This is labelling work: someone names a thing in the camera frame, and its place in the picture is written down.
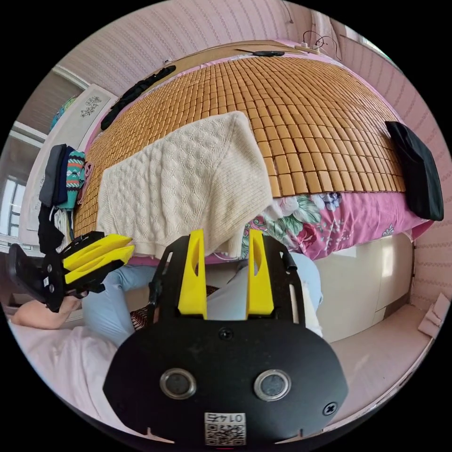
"wire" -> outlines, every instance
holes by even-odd
[[[289,8],[287,8],[287,5],[284,3],[283,0],[282,0],[282,4],[283,4],[284,7],[287,9],[287,13],[289,14],[289,18],[290,18],[289,23],[292,24],[292,23],[293,23],[293,20],[292,20],[291,12],[289,11]]]
[[[306,31],[303,33],[303,42],[306,42],[306,40],[305,40],[306,33],[315,33],[317,36],[320,36],[320,38],[316,41],[316,44],[320,41],[320,39],[322,39],[322,41],[323,41],[323,36],[321,36],[320,33],[317,33],[317,32],[315,32],[314,30],[306,30]]]
[[[339,61],[342,61],[342,60],[339,58],[339,55],[338,55],[338,48],[339,48],[338,43],[337,43],[331,36],[328,36],[328,35],[321,36],[321,37],[315,42],[314,45],[316,46],[317,43],[318,43],[318,42],[320,41],[320,39],[321,39],[321,40],[322,40],[322,45],[319,46],[319,47],[317,47],[317,48],[323,47],[323,45],[324,45],[324,43],[325,43],[324,38],[330,38],[330,39],[334,42],[334,45],[336,46],[336,58],[337,58]]]

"cream knit sweater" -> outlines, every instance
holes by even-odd
[[[204,230],[205,253],[241,255],[247,222],[272,202],[262,154],[242,112],[187,124],[106,169],[97,230],[132,237],[136,254]]]

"clothes pile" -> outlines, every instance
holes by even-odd
[[[73,239],[73,210],[85,182],[85,153],[66,144],[53,146],[39,193],[40,251],[62,251]]]

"floral bedsheet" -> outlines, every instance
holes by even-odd
[[[388,235],[411,231],[426,220],[412,213],[403,193],[324,193],[274,199],[249,222],[242,239],[242,259],[248,258],[250,229],[282,242],[291,252],[312,260],[334,251]],[[206,264],[237,260],[214,253]],[[133,257],[133,265],[157,265],[151,257]]]

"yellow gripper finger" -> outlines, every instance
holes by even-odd
[[[94,242],[91,245],[88,245],[76,253],[66,257],[66,259],[63,260],[63,267],[72,272],[77,268],[102,257],[110,251],[128,245],[131,241],[132,239],[130,237],[125,237],[124,235],[109,234],[103,239],[100,239],[97,242]]]
[[[202,229],[190,234],[178,309],[182,315],[202,315],[204,320],[207,319],[204,233]]]
[[[127,264],[129,259],[132,257],[134,250],[135,250],[134,245],[124,246],[122,248],[112,250],[104,254],[103,256],[99,256],[98,258],[92,259],[86,264],[77,267],[75,270],[65,275],[66,284],[71,284],[74,281],[82,278],[83,276],[91,272],[94,272],[99,268],[103,267],[104,265],[107,265],[115,260],[121,260],[124,264]]]
[[[248,318],[249,315],[270,315],[273,310],[272,287],[262,231],[250,229],[246,317]]]

